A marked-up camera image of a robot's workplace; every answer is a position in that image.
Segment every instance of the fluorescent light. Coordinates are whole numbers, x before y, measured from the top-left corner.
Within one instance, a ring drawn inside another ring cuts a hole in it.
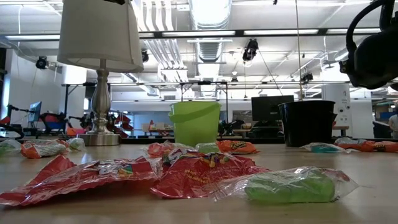
[[[166,86],[166,85],[180,85],[180,83],[176,83],[176,82],[173,82],[173,83],[166,83],[166,82],[163,82],[163,83],[141,83],[141,84],[143,84],[143,85],[162,85],[162,86]]]
[[[317,29],[300,29],[298,30],[299,34],[316,34],[318,32]],[[244,35],[292,35],[297,34],[297,30],[289,29],[289,30],[245,30],[243,32]]]
[[[357,28],[354,30],[354,34],[377,34],[380,32],[380,28]],[[346,34],[347,29],[328,29],[327,34]]]
[[[148,37],[154,37],[154,33],[138,33],[139,38],[148,38]]]
[[[191,32],[164,32],[164,37],[203,37],[203,36],[233,36],[233,30],[217,30],[217,31],[191,31]]]
[[[59,40],[60,35],[43,34],[43,35],[6,35],[5,38],[11,41],[35,41],[35,40]]]
[[[340,60],[342,60],[343,58],[345,58],[347,55],[348,55],[348,52],[345,52],[344,54],[342,54],[342,55],[336,57],[335,60],[336,60],[336,61],[340,61]]]
[[[187,40],[187,43],[194,44],[194,43],[230,43],[232,39],[196,39],[196,40]]]

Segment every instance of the green plastic bag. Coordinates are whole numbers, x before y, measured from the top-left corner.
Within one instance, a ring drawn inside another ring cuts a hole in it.
[[[344,172],[317,167],[247,175],[205,188],[214,200],[241,197],[262,203],[334,202],[358,187]]]

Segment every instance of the candy wrapper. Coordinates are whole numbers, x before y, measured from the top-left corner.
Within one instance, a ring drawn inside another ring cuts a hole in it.
[[[220,152],[217,143],[199,143],[195,146],[195,149],[202,153]]]
[[[267,171],[244,157],[177,149],[164,159],[164,174],[150,190],[166,198],[207,197],[202,190],[206,184]]]
[[[68,154],[69,144],[61,140],[32,140],[21,146],[21,154],[29,159]]]
[[[355,149],[343,149],[342,147],[338,147],[333,144],[319,143],[319,142],[313,142],[311,144],[302,146],[301,148],[315,153],[339,153],[339,152],[351,153],[353,151],[359,152],[358,150]]]
[[[21,151],[21,143],[13,139],[0,142],[0,156],[18,154]]]
[[[256,147],[250,142],[244,141],[218,141],[217,146],[221,152],[230,154],[255,154],[258,153]]]
[[[150,158],[162,158],[163,156],[167,156],[174,149],[188,149],[195,151],[195,148],[191,146],[186,146],[180,143],[171,143],[169,141],[164,143],[152,143],[143,150]]]
[[[0,204],[24,206],[112,182],[157,179],[159,166],[143,157],[76,165],[59,155],[25,186],[0,194]]]
[[[358,187],[344,172],[317,167],[247,175],[204,187],[214,200],[240,197],[263,203],[335,202]]]
[[[347,137],[339,138],[335,141],[335,145],[343,149],[355,149],[361,152],[371,152],[374,148],[374,141],[363,139],[353,140]]]
[[[398,152],[398,142],[391,141],[374,142],[363,139],[339,138],[335,141],[335,145],[344,149],[355,149],[361,152]]]

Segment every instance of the white column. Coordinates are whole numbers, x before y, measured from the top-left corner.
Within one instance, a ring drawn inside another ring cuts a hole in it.
[[[353,123],[351,116],[351,99],[348,84],[331,84],[323,85],[322,87],[322,99],[334,101],[335,114],[335,126],[349,126],[349,130],[346,130],[346,135],[353,135]],[[333,136],[340,136],[340,130],[333,130]]]

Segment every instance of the clear plastic packaging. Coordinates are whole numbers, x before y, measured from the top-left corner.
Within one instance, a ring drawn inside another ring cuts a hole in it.
[[[217,143],[215,143],[215,142],[199,143],[195,146],[195,149],[198,152],[202,152],[202,153],[220,152],[220,150],[218,149]]]
[[[0,194],[0,204],[31,205],[56,195],[92,189],[120,181],[156,180],[160,162],[137,159],[111,159],[76,165],[57,156],[26,185]]]
[[[353,151],[359,152],[358,150],[343,149],[342,147],[335,146],[333,144],[320,143],[320,142],[313,142],[305,146],[302,146],[301,148],[314,153],[339,153],[339,152],[351,153]]]
[[[196,151],[194,147],[186,146],[180,143],[171,143],[169,141],[165,141],[164,143],[152,143],[148,146],[145,146],[142,150],[148,158],[162,158],[167,156],[174,149]]]
[[[69,139],[67,140],[67,143],[69,144],[69,149],[71,151],[86,151],[85,142],[81,138]]]
[[[262,203],[335,202],[358,187],[344,172],[317,167],[246,175],[209,184],[214,200],[239,197]]]
[[[18,154],[21,151],[21,143],[13,139],[0,142],[0,156]]]

